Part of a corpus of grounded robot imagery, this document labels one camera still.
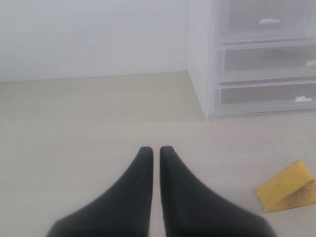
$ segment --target sponge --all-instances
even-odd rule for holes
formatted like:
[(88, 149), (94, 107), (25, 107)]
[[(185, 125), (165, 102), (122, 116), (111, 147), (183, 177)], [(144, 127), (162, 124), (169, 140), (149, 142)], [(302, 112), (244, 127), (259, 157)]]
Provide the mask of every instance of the sponge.
[(316, 203), (316, 182), (298, 160), (255, 190), (264, 212), (276, 212)]

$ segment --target floor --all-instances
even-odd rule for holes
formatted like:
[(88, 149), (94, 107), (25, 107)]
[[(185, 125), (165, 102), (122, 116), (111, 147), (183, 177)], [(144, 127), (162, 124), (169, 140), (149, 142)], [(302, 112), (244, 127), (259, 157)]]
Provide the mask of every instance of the floor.
[(264, 214), (253, 190), (297, 159), (316, 175), (316, 113), (206, 122), (186, 73), (0, 84), (0, 235), (45, 236), (151, 146), (150, 236), (163, 237), (163, 145), (218, 194), (264, 216), (279, 237), (315, 236), (316, 205)]

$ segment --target drawer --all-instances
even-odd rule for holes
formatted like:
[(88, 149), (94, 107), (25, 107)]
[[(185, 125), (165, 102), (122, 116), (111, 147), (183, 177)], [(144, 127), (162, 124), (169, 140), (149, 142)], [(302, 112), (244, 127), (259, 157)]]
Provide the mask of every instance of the drawer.
[(217, 82), (316, 75), (316, 44), (214, 50), (212, 57)]
[(219, 43), (300, 39), (314, 31), (314, 0), (214, 0)]
[(316, 77), (214, 89), (208, 117), (316, 108)]

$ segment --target yellow sponge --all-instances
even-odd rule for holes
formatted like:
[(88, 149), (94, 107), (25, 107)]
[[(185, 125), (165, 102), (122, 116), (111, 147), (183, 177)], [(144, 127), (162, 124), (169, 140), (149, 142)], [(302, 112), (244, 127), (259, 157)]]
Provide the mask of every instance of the yellow sponge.
[(264, 212), (275, 212), (316, 203), (316, 182), (301, 161), (292, 163), (256, 189)]

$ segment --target white wall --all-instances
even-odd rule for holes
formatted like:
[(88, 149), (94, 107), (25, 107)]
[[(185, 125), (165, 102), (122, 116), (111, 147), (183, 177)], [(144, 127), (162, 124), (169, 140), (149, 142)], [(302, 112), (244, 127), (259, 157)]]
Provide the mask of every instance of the white wall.
[(0, 82), (186, 71), (187, 0), (2, 0)]

